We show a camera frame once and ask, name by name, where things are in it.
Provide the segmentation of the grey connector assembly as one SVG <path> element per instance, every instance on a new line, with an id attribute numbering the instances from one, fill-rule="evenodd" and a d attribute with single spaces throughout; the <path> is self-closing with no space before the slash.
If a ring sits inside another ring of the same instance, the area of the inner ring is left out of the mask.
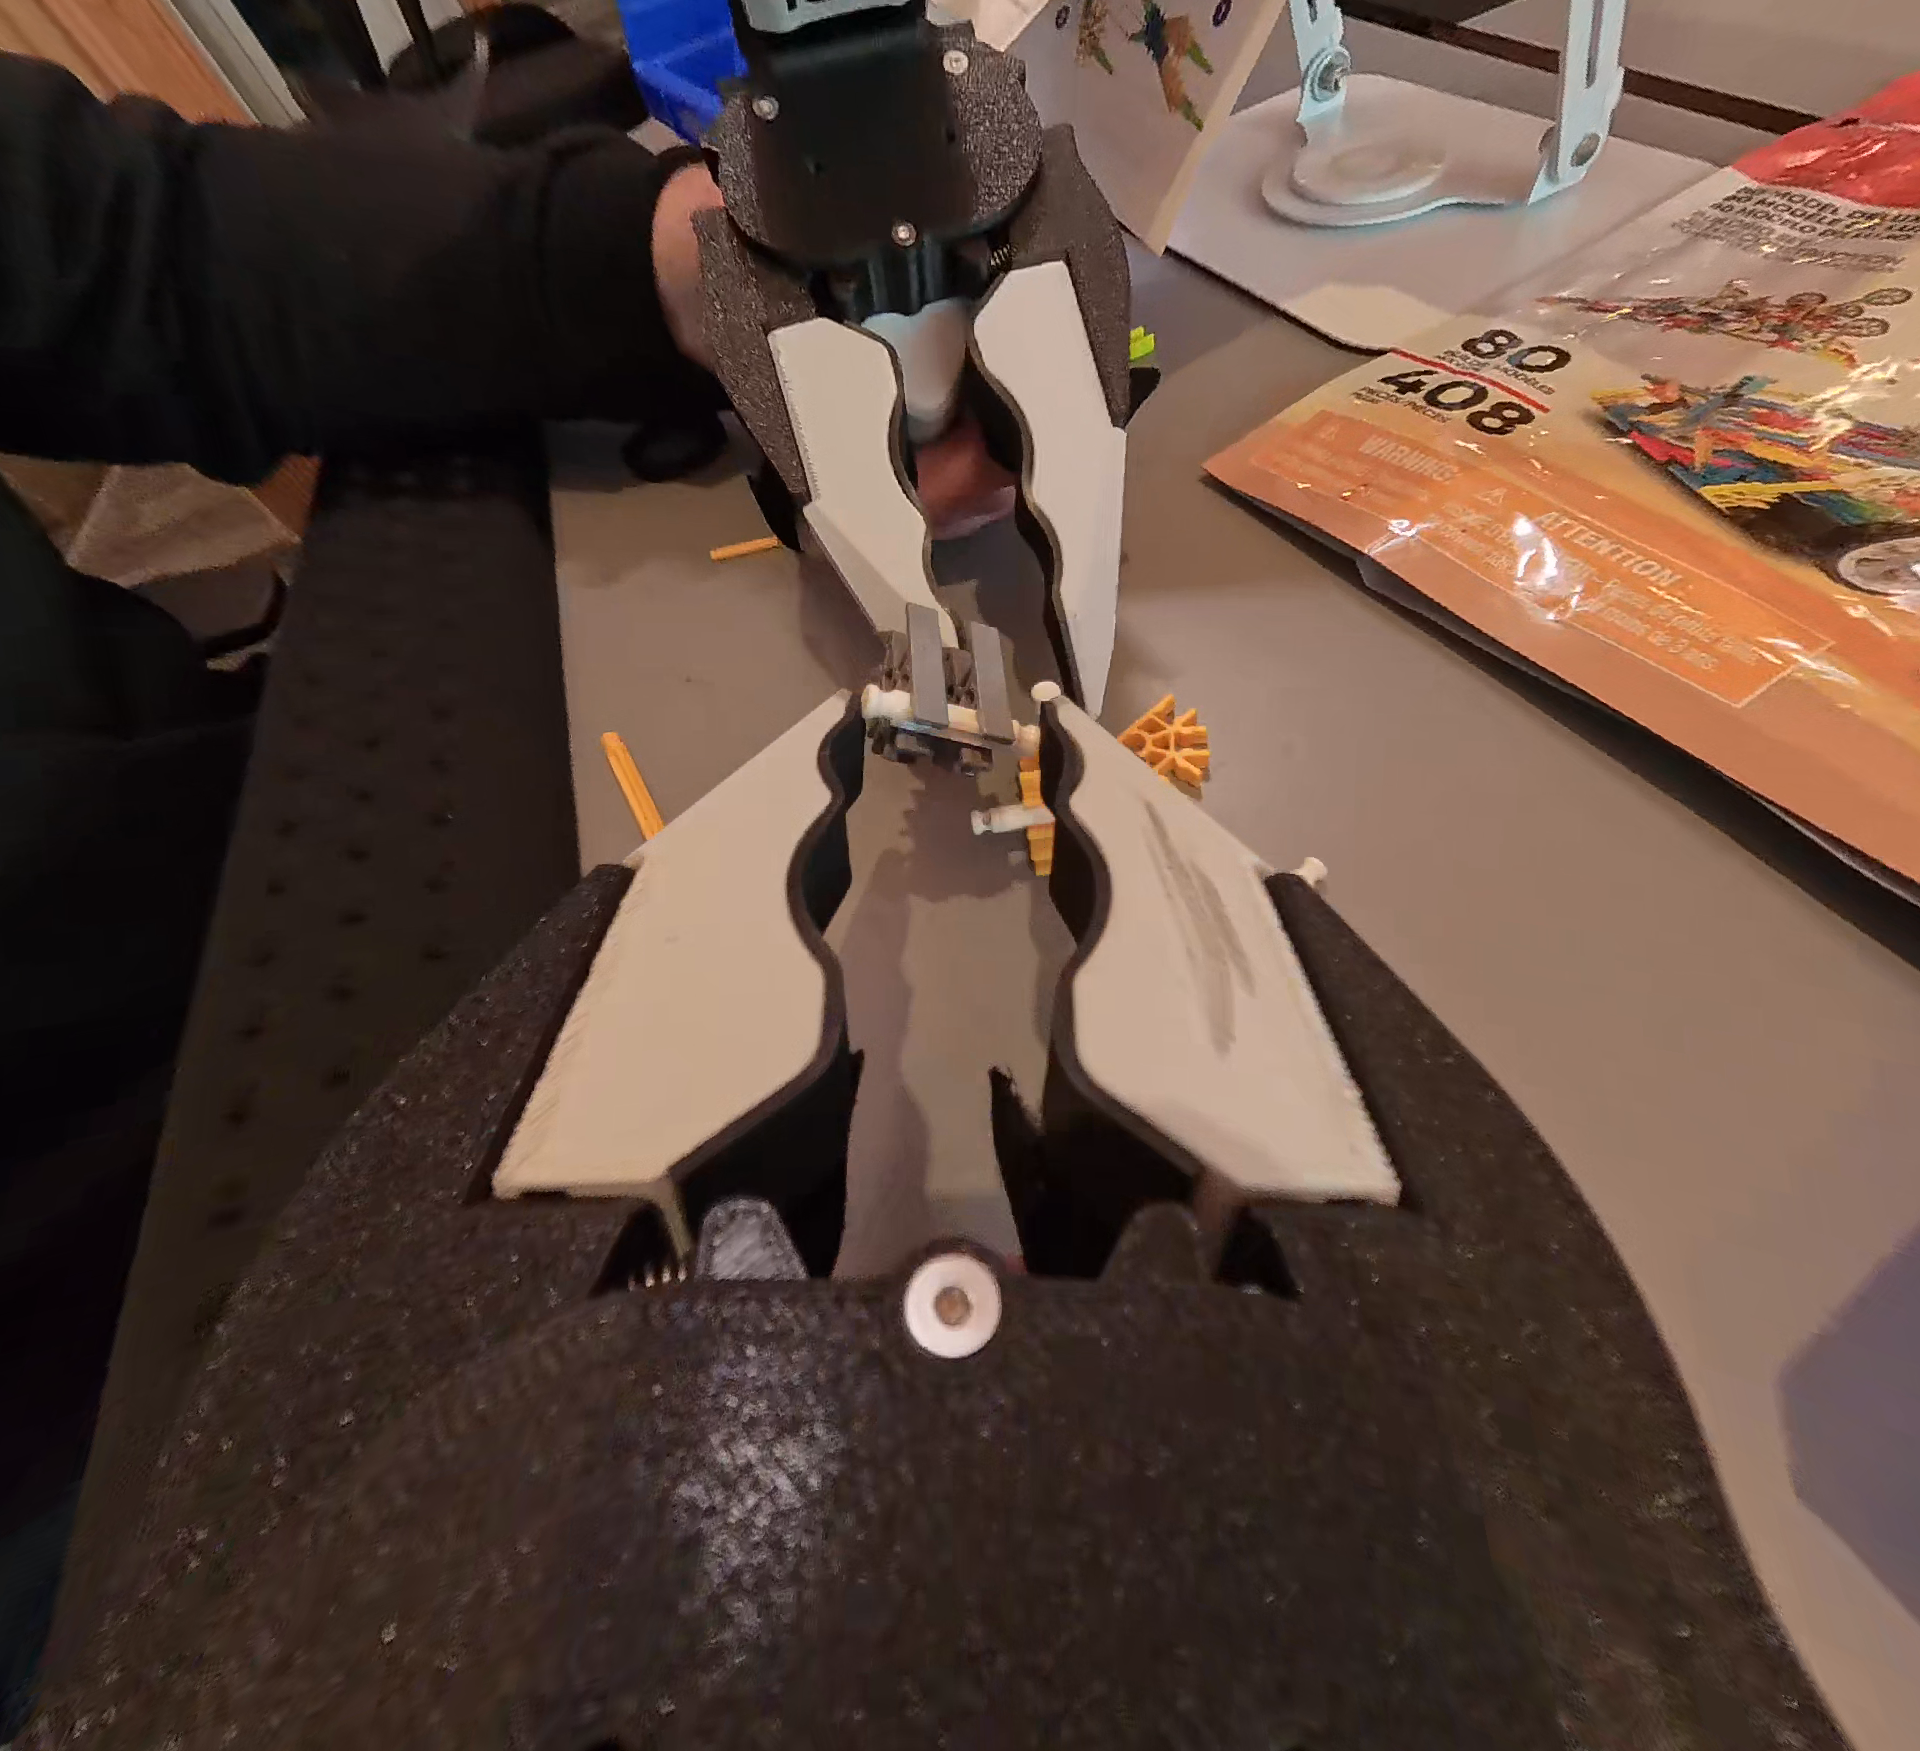
<path id="1" fill-rule="evenodd" d="M 1041 756 L 1041 706 L 1061 683 L 1021 686 L 1012 641 L 985 620 L 903 606 L 881 635 L 881 668 L 859 696 L 870 750 L 891 762 L 982 778 Z"/>

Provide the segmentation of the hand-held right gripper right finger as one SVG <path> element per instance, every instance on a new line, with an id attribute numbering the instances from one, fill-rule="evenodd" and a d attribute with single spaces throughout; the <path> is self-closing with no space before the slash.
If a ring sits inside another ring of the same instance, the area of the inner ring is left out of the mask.
<path id="1" fill-rule="evenodd" d="M 1218 1269 L 1257 1209 L 1396 1209 L 1402 1175 L 1278 873 L 1068 696 L 1041 708 L 1048 899 L 1070 950 L 1036 1129 L 1036 1269 L 1098 1273 L 1152 1207 Z"/>

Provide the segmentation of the person's dark clothing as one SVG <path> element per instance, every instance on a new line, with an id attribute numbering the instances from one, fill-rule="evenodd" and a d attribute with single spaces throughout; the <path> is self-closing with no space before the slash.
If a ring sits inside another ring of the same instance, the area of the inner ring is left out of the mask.
<path id="1" fill-rule="evenodd" d="M 83 1467 L 258 685 L 4 489 L 4 1515 Z"/>

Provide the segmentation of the person's left hand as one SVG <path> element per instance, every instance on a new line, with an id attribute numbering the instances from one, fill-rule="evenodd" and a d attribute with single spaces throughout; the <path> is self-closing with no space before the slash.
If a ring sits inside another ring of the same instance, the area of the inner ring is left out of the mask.
<path id="1" fill-rule="evenodd" d="M 702 158 L 683 158 L 661 181 L 650 230 L 660 309 L 686 360 L 715 373 L 708 344 L 708 296 L 695 220 L 723 206 L 723 193 Z M 933 539 L 963 539 L 1014 512 L 1018 475 L 997 462 L 972 415 L 955 415 L 918 445 L 918 494 Z"/>

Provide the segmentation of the person's left forearm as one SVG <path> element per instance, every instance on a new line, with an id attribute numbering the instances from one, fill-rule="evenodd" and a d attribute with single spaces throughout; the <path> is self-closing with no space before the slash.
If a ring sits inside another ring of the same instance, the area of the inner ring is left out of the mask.
<path id="1" fill-rule="evenodd" d="M 368 439 L 700 422 L 723 395 L 650 252 L 683 158 L 612 129 L 192 122 L 8 52 L 4 452 L 256 483 Z"/>

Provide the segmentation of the yellow and red connector assembly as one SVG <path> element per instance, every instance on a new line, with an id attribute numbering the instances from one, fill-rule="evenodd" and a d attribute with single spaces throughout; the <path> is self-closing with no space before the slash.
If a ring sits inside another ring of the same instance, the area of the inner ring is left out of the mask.
<path id="1" fill-rule="evenodd" d="M 1018 800 L 970 812 L 972 836 L 1018 836 L 1023 840 L 1028 867 L 1045 880 L 1051 873 L 1057 827 L 1042 793 L 1037 754 L 1018 762 Z"/>

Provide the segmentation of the white stand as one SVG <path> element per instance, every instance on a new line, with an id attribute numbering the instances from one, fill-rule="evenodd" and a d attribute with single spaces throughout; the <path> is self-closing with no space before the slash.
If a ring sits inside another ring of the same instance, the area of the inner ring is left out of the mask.
<path id="1" fill-rule="evenodd" d="M 1559 108 L 1527 121 L 1352 67 L 1337 0 L 1288 0 L 1302 145 L 1261 181 L 1263 201 L 1311 228 L 1376 228 L 1444 206 L 1525 206 L 1590 172 L 1626 86 L 1626 0 L 1567 0 Z"/>

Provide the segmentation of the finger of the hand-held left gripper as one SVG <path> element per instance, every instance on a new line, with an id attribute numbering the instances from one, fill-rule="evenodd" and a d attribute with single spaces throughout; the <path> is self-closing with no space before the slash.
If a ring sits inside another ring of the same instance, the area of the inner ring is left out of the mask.
<path id="1" fill-rule="evenodd" d="M 780 396 L 804 466 L 804 521 L 859 610 L 903 633 L 910 607 L 951 618 L 928 566 L 928 521 L 903 456 L 903 381 L 883 339 L 825 318 L 768 333 Z"/>
<path id="2" fill-rule="evenodd" d="M 1126 431 L 1107 409 L 1068 265 L 1004 274 L 972 318 L 970 350 L 1019 437 L 1018 518 L 1048 575 L 1061 681 L 1098 715 L 1117 645 Z"/>

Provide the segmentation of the orange toy package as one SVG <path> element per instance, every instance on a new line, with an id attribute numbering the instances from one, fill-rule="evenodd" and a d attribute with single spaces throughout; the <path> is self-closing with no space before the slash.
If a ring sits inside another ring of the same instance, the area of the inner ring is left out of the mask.
<path id="1" fill-rule="evenodd" d="M 1915 885 L 1915 286 L 1909 73 L 1205 469 Z"/>

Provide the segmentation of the blue plastic bin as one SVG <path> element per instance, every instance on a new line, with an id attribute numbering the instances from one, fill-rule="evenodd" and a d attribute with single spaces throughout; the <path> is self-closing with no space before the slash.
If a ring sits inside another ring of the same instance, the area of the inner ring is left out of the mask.
<path id="1" fill-rule="evenodd" d="M 748 73 L 730 0 L 615 0 L 650 119 L 700 144 Z"/>

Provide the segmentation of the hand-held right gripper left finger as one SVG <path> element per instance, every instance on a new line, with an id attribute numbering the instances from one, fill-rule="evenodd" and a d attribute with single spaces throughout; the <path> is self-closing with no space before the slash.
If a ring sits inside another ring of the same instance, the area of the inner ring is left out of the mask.
<path id="1" fill-rule="evenodd" d="M 787 726 L 628 856 L 630 885 L 492 1169 L 492 1195 L 691 1202 L 773 1122 L 850 1109 L 826 927 L 853 886 L 853 692 Z"/>

